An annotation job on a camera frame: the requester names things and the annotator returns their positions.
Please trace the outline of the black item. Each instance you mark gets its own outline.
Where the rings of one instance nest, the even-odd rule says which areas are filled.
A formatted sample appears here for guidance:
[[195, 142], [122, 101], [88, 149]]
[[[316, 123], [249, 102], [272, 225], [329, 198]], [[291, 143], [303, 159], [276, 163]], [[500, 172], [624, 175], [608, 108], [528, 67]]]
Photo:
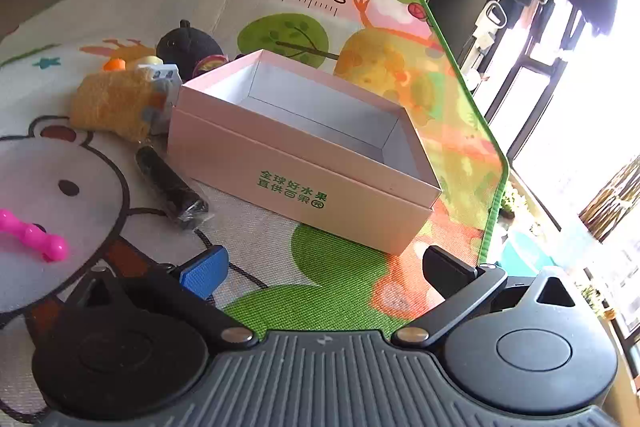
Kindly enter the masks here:
[[209, 203], [152, 146], [142, 145], [134, 155], [143, 178], [155, 192], [170, 220], [181, 230], [195, 230], [210, 215]]

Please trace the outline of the pink cardboard box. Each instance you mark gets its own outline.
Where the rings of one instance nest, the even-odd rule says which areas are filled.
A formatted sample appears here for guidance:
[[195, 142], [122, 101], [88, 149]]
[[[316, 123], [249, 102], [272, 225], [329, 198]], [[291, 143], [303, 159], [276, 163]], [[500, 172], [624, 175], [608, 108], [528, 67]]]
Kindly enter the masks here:
[[181, 87], [167, 155], [198, 182], [390, 255], [442, 193], [402, 106], [266, 50]]

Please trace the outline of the tan plush paw glove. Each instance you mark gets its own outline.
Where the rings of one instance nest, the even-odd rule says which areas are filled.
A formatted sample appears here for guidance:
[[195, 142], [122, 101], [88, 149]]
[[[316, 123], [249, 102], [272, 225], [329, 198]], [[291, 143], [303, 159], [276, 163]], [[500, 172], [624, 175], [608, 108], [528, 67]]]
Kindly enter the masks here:
[[70, 124], [112, 132], [129, 142], [144, 141], [150, 125], [143, 120], [142, 109], [150, 94], [149, 77], [141, 69], [88, 75], [70, 100]]

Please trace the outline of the white grey rectangular toy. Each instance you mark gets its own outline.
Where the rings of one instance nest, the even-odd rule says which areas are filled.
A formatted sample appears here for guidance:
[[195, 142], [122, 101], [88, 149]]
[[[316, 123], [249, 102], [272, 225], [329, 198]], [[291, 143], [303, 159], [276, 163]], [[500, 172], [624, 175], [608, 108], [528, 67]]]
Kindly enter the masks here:
[[169, 130], [171, 112], [178, 101], [182, 79], [175, 64], [141, 64], [137, 69], [149, 77], [151, 94], [142, 109], [143, 120], [150, 133], [164, 134]]

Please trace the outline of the orange plastic pumpkin toy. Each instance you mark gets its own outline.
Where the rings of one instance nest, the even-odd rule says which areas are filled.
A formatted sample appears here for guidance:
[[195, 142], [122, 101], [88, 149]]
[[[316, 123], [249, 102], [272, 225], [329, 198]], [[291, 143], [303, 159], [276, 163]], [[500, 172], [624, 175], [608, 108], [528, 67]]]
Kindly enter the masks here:
[[104, 72], [121, 72], [126, 68], [127, 68], [126, 61], [118, 57], [111, 58], [111, 60], [108, 60], [102, 66], [102, 69], [104, 70]]

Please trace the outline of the black plush cat toy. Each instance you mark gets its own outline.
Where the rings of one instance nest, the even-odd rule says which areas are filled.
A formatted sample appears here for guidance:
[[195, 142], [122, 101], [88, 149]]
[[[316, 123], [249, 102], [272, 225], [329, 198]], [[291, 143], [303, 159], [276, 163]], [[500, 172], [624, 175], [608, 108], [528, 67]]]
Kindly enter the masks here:
[[196, 65], [204, 58], [222, 55], [217, 41], [207, 32], [195, 28], [188, 20], [180, 20], [179, 26], [160, 38], [155, 55], [165, 64], [178, 67], [183, 82], [193, 78]]

